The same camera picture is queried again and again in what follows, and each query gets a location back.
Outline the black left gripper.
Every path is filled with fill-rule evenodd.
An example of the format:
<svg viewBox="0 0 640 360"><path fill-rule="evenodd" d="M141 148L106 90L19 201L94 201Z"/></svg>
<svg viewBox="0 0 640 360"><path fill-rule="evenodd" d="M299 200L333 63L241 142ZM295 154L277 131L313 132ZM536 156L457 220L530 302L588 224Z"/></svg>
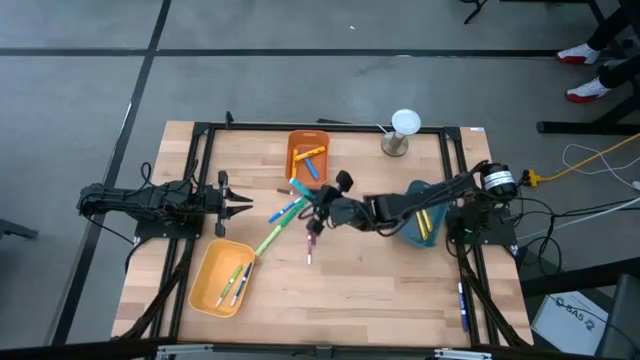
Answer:
<svg viewBox="0 0 640 360"><path fill-rule="evenodd" d="M227 199L232 202L252 202L252 199L236 194L229 189L228 174L226 171L221 170L218 172L218 188L207 185L203 195L204 211L207 214L217 216L215 224L215 235L217 237L225 236L226 228L224 223L227 219L253 208L252 205L227 206Z"/></svg>

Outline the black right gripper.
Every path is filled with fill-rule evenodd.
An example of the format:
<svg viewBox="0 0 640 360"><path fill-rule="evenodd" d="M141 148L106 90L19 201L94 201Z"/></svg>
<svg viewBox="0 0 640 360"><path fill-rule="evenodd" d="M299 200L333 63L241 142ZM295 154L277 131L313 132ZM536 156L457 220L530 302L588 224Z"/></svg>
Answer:
<svg viewBox="0 0 640 360"><path fill-rule="evenodd" d="M336 186L322 185L313 190L312 215L306 224L306 229L313 236L319 236L325 228L325 223L331 227L349 225L355 229L366 229L366 212L364 204L344 196L354 184L350 174L344 170L336 176Z"/></svg>

